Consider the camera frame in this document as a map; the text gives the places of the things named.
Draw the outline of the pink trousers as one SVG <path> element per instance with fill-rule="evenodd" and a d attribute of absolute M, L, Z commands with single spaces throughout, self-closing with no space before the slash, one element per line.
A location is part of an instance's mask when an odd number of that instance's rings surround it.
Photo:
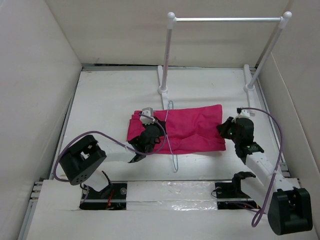
<path fill-rule="evenodd" d="M 217 130 L 223 119 L 223 107 L 220 104 L 157 110 L 154 116 L 166 122 L 169 138 L 159 154 L 170 154 L 172 151 L 175 155 L 183 155 L 226 150 L 225 140 Z"/>

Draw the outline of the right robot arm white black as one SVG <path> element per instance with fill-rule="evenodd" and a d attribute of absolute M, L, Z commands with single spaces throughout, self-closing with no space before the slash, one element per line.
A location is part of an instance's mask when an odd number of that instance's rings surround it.
<path fill-rule="evenodd" d="M 247 117 L 229 117 L 216 128 L 222 138 L 232 140 L 236 155 L 249 168 L 234 174 L 231 191 L 237 197 L 246 194 L 260 207 L 251 221 L 252 227 L 267 215 L 270 228 L 278 236 L 312 230 L 309 192 L 294 186 L 268 160 L 254 141 L 254 123 Z"/>

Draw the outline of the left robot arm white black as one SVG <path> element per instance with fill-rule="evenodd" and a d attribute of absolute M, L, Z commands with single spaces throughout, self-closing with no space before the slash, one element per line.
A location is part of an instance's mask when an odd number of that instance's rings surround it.
<path fill-rule="evenodd" d="M 167 137 L 166 122 L 155 118 L 149 124 L 143 124 L 144 131 L 131 139 L 128 145 L 100 132 L 82 133 L 72 140 L 60 153 L 54 165 L 54 178 L 60 182 L 68 182 L 72 186 L 83 186 L 87 192 L 95 192 L 100 198 L 107 198 L 112 191 L 112 182 L 105 171 L 99 170 L 106 160 L 107 154 L 102 150 L 93 134 L 108 138 L 114 143 L 134 153 L 129 163 L 137 163 L 148 155 L 153 155 L 162 148 Z"/>

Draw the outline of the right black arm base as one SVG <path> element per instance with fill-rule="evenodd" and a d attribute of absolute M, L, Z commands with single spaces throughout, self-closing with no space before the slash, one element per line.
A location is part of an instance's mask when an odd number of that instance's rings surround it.
<path fill-rule="evenodd" d="M 235 173 L 231 181 L 220 181 L 214 184 L 211 196 L 217 200 L 219 210 L 249 210 L 257 212 L 260 206 L 241 190 L 241 180 L 256 178 L 251 172 Z"/>

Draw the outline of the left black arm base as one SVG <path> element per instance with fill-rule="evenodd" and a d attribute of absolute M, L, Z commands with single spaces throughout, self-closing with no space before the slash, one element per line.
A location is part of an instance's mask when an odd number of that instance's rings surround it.
<path fill-rule="evenodd" d="M 101 191 L 82 183 L 82 196 L 79 203 L 81 210 L 107 210 L 122 211 L 127 209 L 128 183 L 125 181 L 112 182 L 108 175 L 102 171 L 107 180 L 107 186 Z"/>

